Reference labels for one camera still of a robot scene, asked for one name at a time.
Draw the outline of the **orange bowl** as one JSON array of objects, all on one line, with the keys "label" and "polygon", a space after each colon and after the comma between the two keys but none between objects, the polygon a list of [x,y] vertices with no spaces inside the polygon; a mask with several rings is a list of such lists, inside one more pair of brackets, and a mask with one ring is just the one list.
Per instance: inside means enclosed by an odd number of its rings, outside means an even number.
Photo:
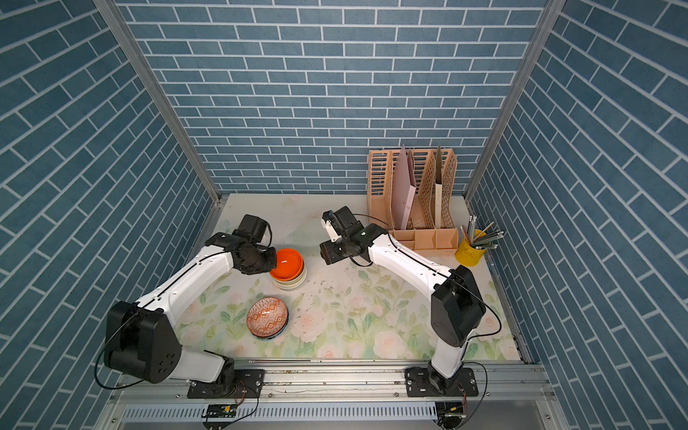
[{"label": "orange bowl", "polygon": [[293,281],[303,272],[304,260],[297,250],[283,248],[277,251],[276,256],[277,266],[270,271],[276,281]]}]

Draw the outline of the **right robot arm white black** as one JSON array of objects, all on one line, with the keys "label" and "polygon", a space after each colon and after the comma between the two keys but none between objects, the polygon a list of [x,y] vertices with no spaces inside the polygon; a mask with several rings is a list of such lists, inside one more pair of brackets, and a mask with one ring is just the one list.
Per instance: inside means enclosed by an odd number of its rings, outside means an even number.
[{"label": "right robot arm white black", "polygon": [[330,237],[320,245],[328,265],[361,256],[395,272],[430,302],[430,324],[438,342],[426,368],[406,371],[408,396],[476,396],[474,374],[464,367],[464,358],[469,343],[480,336],[477,329],[486,311],[496,311],[483,299],[471,270],[434,263],[374,223],[365,227],[357,221],[344,228],[328,220],[322,226]]}]

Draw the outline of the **white bowl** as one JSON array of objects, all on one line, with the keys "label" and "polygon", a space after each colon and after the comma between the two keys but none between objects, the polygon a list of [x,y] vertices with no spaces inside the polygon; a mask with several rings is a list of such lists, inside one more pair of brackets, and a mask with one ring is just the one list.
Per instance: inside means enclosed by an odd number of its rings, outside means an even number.
[{"label": "white bowl", "polygon": [[298,288],[304,283],[304,279],[293,279],[292,281],[278,281],[277,279],[273,281],[274,285],[280,290],[290,291]]}]

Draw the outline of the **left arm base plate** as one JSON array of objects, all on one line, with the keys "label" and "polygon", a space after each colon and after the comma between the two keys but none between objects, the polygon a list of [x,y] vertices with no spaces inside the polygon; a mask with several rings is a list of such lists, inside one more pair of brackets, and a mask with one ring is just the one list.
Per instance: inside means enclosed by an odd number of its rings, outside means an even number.
[{"label": "left arm base plate", "polygon": [[234,369],[229,367],[220,372],[213,383],[191,381],[188,399],[259,399],[263,387],[263,369]]}]

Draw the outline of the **light green bowl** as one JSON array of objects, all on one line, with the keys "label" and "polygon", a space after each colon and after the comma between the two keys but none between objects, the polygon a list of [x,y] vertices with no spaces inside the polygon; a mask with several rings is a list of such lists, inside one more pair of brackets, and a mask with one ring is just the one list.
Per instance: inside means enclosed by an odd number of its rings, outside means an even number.
[{"label": "light green bowl", "polygon": [[284,290],[290,290],[291,288],[297,288],[299,285],[303,283],[303,281],[306,279],[306,270],[303,270],[299,276],[295,277],[294,279],[290,279],[289,281],[283,281],[282,279],[276,279],[273,278],[274,284],[278,288],[283,288]]}]

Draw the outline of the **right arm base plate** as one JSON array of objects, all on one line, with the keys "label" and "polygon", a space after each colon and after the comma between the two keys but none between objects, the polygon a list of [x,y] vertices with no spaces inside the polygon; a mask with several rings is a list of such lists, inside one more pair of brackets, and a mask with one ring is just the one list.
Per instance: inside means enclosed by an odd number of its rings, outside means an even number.
[{"label": "right arm base plate", "polygon": [[409,397],[478,396],[476,376],[471,368],[462,367],[451,378],[445,378],[431,365],[409,367],[404,376]]}]

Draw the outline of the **red patterned bowl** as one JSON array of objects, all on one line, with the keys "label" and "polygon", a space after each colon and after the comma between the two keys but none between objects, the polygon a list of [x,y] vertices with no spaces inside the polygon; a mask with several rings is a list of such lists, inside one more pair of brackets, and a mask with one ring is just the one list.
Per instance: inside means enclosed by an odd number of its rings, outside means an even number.
[{"label": "red patterned bowl", "polygon": [[289,318],[290,312],[281,299],[264,297],[249,309],[247,329],[258,339],[274,339],[287,327]]}]

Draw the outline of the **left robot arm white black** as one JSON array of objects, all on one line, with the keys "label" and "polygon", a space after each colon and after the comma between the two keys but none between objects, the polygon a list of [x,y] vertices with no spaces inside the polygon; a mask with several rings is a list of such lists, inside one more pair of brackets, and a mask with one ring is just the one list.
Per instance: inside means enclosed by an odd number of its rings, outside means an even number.
[{"label": "left robot arm white black", "polygon": [[217,233],[170,279],[129,303],[120,301],[107,313],[104,346],[96,363],[142,382],[186,380],[211,395],[236,390],[234,360],[188,349],[174,331],[182,314],[221,276],[270,272],[277,266],[274,247]]}]

